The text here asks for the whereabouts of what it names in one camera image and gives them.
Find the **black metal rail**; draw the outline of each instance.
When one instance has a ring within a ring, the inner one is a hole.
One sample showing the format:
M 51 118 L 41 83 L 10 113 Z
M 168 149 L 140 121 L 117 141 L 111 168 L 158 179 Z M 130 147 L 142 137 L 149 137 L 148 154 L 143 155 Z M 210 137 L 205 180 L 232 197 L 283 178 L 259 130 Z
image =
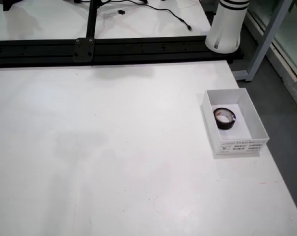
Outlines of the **black metal rail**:
M 38 66 L 119 65 L 242 59 L 240 50 L 218 54 L 204 36 L 96 39 L 93 59 L 77 60 L 76 40 L 0 41 L 0 68 Z

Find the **white table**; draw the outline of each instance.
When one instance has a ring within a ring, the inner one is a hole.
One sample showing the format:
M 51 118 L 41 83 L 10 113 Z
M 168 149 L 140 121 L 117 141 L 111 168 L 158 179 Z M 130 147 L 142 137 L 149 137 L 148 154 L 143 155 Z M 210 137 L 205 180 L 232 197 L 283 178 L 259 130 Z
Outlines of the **white table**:
M 86 36 L 89 4 L 73 0 L 23 0 L 7 11 L 0 5 L 0 40 L 76 39 Z M 170 13 L 133 3 L 111 3 L 99 8 L 95 38 L 142 38 L 207 35 L 210 24 L 198 0 L 149 0 L 156 8 L 168 8 L 193 28 Z M 126 13 L 120 15 L 118 10 Z
M 226 62 L 0 70 L 0 235 L 297 236 L 267 148 L 213 156 Z

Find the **black metal frame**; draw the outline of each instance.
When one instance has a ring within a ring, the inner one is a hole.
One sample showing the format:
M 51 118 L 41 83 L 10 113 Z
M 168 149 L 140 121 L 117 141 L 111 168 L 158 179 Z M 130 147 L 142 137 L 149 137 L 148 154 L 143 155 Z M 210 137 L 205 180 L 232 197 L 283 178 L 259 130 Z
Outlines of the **black metal frame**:
M 86 38 L 76 40 L 0 41 L 0 68 L 119 65 L 242 59 L 240 50 L 218 54 L 205 46 L 205 36 L 94 39 L 100 0 L 91 0 Z

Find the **metal bracket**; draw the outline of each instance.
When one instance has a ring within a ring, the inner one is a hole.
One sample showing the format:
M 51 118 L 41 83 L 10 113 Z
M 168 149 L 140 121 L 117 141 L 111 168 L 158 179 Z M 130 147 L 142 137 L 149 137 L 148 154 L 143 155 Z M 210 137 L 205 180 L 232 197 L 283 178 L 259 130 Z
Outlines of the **metal bracket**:
M 75 40 L 73 61 L 74 62 L 92 62 L 94 59 L 94 38 L 78 38 Z

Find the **black stripe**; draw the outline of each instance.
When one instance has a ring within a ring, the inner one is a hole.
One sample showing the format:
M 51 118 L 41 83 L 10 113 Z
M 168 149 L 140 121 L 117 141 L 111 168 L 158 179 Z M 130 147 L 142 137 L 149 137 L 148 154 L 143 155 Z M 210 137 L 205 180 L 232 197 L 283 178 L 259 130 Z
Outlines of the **black stripe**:
M 227 9 L 229 9 L 229 10 L 235 10 L 235 11 L 244 10 L 244 9 L 246 9 L 246 8 L 248 7 L 248 6 L 244 6 L 244 7 L 238 7 L 238 8 L 236 8 L 236 7 L 232 7 L 232 6 L 227 6 L 227 5 L 223 4 L 223 3 L 220 2 L 220 1 L 219 1 L 219 4 L 220 4 L 221 6 L 223 6 L 224 8 L 227 8 Z
M 248 1 L 243 1 L 243 2 L 238 2 L 238 1 L 231 1 L 231 0 L 224 0 L 226 3 L 230 3 L 230 4 L 234 4 L 234 5 L 245 5 L 248 4 L 250 2 L 250 0 Z

